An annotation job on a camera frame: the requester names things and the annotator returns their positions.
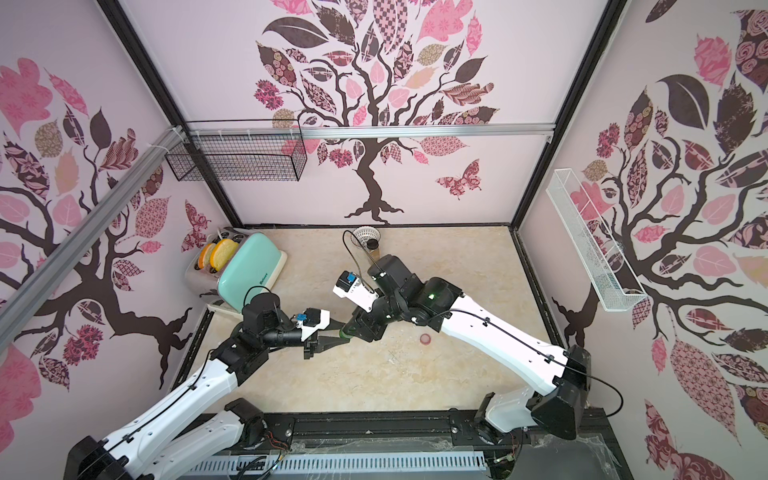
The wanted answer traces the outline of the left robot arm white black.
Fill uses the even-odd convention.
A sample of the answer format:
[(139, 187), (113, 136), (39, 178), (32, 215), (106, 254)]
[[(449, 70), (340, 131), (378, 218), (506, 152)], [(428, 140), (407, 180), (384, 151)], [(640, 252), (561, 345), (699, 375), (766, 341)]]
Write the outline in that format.
[(284, 348), (300, 348), (305, 358), (346, 344), (342, 323), (329, 311), (308, 308), (290, 317), (278, 295), (254, 296), (242, 320), (181, 386), (125, 426), (101, 440), (87, 436), (72, 447), (66, 479), (177, 479), (198, 462), (239, 443), (264, 437), (264, 414), (239, 399), (202, 425), (191, 423), (234, 392)]

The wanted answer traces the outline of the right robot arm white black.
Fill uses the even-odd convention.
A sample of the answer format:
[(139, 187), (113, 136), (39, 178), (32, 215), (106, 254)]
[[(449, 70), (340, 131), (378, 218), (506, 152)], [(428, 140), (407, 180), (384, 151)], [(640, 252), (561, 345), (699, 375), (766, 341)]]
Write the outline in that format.
[(591, 356), (584, 348), (563, 348), (528, 335), (449, 281), (421, 281), (396, 256), (382, 257), (368, 274), (371, 285), (344, 271), (333, 287), (334, 294), (356, 306), (344, 336), (378, 341), (390, 324), (404, 321), (461, 340), (526, 383), (484, 398), (473, 423), (485, 441), (528, 427), (564, 440), (578, 436), (591, 387)]

